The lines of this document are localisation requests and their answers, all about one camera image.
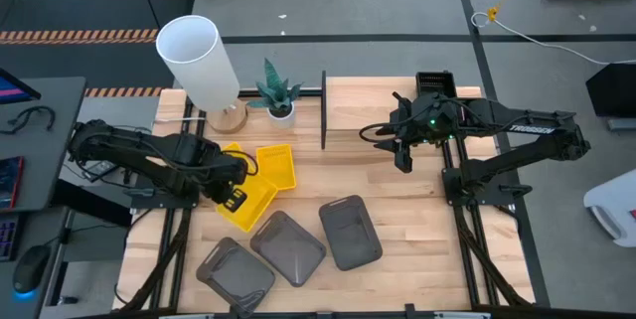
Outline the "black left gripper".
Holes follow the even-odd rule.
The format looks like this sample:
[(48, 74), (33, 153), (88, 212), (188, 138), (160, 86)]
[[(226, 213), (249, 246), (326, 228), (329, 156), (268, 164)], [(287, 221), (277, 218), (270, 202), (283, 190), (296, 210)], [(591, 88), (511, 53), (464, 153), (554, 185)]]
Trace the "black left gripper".
[(202, 194), (232, 212), (247, 199), (247, 193), (236, 189), (248, 175), (248, 162), (222, 153), (211, 166), (199, 171), (198, 182)]

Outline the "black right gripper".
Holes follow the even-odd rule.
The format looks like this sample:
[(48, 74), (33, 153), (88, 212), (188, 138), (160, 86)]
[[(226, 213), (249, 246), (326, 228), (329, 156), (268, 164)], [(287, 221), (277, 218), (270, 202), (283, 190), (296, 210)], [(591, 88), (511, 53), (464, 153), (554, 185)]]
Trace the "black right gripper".
[(391, 134), (397, 140), (382, 140), (374, 147), (394, 151), (396, 167), (408, 174), (412, 171), (409, 145), (439, 143), (460, 135), (462, 104), (438, 92), (424, 94), (415, 100), (396, 92), (394, 97), (397, 99), (397, 110), (391, 112)]

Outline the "black slotted plastic basket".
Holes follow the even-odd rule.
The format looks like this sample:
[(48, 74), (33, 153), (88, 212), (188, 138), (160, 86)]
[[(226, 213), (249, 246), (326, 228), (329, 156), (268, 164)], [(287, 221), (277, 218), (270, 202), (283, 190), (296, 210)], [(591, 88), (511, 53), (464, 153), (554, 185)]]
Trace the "black slotted plastic basket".
[(454, 76), (449, 71), (438, 73), (418, 72), (415, 75), (417, 95), (438, 92), (447, 97), (456, 97)]

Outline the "grey plastic basket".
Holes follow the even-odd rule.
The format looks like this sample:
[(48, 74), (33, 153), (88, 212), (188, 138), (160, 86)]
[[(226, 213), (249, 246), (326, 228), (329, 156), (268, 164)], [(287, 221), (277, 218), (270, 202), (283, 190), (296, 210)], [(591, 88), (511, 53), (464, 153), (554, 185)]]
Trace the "grey plastic basket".
[(340, 270), (351, 270), (382, 257), (381, 242), (360, 196), (351, 195), (321, 206), (319, 217)]
[(274, 284), (271, 269), (231, 238), (223, 238), (196, 270), (197, 279), (228, 302), (240, 318), (250, 317)]
[(249, 245), (293, 287), (303, 286), (326, 256), (326, 247), (282, 211), (268, 218)]

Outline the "green plant in white pot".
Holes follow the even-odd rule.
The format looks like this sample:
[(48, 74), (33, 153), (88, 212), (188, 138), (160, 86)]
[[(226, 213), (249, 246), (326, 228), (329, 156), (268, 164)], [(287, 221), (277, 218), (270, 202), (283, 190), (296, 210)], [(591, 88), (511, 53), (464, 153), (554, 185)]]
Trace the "green plant in white pot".
[(295, 123), (295, 100), (300, 95), (302, 84), (289, 85), (289, 79), (283, 80), (274, 64), (264, 59), (265, 81), (256, 83), (260, 99), (250, 100), (251, 108), (264, 108), (276, 128), (290, 128)]

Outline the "white lamp with wooden base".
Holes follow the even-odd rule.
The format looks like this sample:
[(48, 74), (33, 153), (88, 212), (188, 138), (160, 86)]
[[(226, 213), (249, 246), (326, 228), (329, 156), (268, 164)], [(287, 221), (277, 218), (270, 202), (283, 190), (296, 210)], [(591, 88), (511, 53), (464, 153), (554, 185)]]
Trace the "white lamp with wooden base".
[(239, 80), (210, 19), (188, 15), (170, 21), (160, 30), (155, 47), (216, 132), (235, 133), (244, 127), (247, 110), (239, 99)]

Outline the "grey office desk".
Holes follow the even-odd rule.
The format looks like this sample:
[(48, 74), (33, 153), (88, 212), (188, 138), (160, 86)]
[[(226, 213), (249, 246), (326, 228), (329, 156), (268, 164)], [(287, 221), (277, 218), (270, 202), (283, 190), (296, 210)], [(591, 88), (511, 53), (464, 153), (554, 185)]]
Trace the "grey office desk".
[[(24, 83), (38, 91), (41, 98), (0, 104), (0, 160), (23, 158), (15, 212), (40, 211), (51, 202), (86, 87), (83, 77), (25, 79)], [(34, 112), (17, 133), (2, 133), (10, 128), (10, 119), (36, 105), (47, 106), (55, 112), (52, 126), (48, 125), (47, 112)]]

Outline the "black computer mouse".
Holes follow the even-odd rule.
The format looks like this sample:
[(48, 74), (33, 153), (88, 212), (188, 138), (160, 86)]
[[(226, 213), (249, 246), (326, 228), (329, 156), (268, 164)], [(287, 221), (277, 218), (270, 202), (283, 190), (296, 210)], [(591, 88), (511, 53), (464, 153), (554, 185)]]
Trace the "black computer mouse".
[(51, 255), (47, 245), (30, 247), (18, 260), (13, 273), (13, 289), (16, 293), (27, 294), (35, 290), (44, 275)]

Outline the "dark device with red edge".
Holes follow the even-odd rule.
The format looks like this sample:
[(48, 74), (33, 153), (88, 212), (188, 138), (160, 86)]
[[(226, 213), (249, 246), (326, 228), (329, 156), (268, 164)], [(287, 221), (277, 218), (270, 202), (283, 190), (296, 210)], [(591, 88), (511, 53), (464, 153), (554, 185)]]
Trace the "dark device with red edge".
[(12, 209), (15, 206), (23, 166), (22, 156), (0, 160), (0, 210)]

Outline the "black panel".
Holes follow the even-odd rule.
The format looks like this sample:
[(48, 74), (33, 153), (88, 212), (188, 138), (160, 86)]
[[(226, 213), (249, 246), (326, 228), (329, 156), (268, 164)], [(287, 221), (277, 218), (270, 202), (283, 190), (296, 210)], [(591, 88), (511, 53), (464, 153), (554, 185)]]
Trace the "black panel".
[(636, 117), (636, 65), (607, 65), (585, 85), (598, 116)]

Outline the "white plastic object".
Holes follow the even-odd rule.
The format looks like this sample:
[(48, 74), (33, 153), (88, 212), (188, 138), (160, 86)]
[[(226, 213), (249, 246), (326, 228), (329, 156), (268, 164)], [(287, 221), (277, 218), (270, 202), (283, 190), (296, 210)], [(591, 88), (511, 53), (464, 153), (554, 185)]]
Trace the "white plastic object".
[(636, 247), (636, 169), (590, 189), (583, 203), (615, 244)]

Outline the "black keyboard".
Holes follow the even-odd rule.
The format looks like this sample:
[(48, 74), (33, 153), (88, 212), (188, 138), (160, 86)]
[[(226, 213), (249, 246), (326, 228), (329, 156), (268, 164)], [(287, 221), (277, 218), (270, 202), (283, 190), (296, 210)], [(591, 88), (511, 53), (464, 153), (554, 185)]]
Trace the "black keyboard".
[(0, 262), (12, 261), (18, 247), (21, 220), (17, 214), (0, 214)]

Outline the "black hazard-striped floor mat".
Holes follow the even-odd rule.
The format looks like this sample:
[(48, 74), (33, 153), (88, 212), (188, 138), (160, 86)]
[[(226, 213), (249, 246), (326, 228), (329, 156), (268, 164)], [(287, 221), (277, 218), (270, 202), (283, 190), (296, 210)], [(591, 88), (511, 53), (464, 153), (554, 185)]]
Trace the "black hazard-striped floor mat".
[(157, 96), (174, 77), (160, 27), (195, 0), (0, 0), (0, 68), (20, 80), (82, 77), (87, 97)]

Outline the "computer monitor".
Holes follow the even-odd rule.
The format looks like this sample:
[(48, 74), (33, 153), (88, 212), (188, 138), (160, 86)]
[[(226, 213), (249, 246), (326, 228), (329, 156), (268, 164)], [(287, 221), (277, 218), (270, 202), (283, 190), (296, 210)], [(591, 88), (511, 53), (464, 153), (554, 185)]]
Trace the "computer monitor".
[(0, 68), (0, 104), (39, 100), (41, 94)]

